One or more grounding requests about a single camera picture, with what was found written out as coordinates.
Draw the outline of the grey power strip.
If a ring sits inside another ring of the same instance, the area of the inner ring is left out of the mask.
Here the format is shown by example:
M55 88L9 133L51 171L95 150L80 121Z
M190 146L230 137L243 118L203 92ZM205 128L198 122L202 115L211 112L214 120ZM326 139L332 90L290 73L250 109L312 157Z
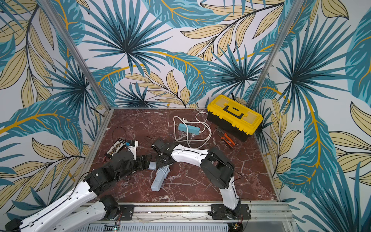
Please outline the grey power strip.
M154 161L151 161L148 167L148 170L156 170L157 164Z
M169 172L170 172L169 165L161 167L157 170L156 177L151 185L152 191L154 192L160 191L161 186L164 180L167 178Z

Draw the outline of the teal power strip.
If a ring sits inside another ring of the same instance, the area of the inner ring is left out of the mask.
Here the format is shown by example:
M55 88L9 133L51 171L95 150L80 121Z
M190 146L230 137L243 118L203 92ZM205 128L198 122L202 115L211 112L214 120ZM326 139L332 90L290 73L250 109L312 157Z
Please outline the teal power strip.
M200 134L200 128L199 127L186 125L186 124L183 124L183 123L180 123L178 125L178 129L179 129L179 131L183 131L183 132L187 132L187 133L191 133L191 134L195 134L195 135Z

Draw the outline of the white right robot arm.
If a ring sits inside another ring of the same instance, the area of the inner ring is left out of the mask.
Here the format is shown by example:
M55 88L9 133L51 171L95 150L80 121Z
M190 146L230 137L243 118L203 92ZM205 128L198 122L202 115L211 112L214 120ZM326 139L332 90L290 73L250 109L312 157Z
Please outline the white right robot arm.
M243 204L235 187L235 166L217 147L211 149L187 148L178 143L157 139L151 148L157 152L157 167L184 162L200 167L210 182L219 189L222 204L212 204L208 215L213 220L250 220L249 205Z

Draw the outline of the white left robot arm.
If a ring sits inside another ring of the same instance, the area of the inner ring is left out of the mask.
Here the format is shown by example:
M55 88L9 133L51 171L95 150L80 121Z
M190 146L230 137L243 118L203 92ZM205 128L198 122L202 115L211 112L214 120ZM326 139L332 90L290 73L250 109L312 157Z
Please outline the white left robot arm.
M134 158L122 150L98 169L88 172L73 190L61 196L43 210L20 220L15 218L5 226L7 232L72 232L91 222L107 218L117 220L121 210L111 195L106 195L86 210L74 213L80 206L112 189L119 181L137 171L148 169L152 155Z

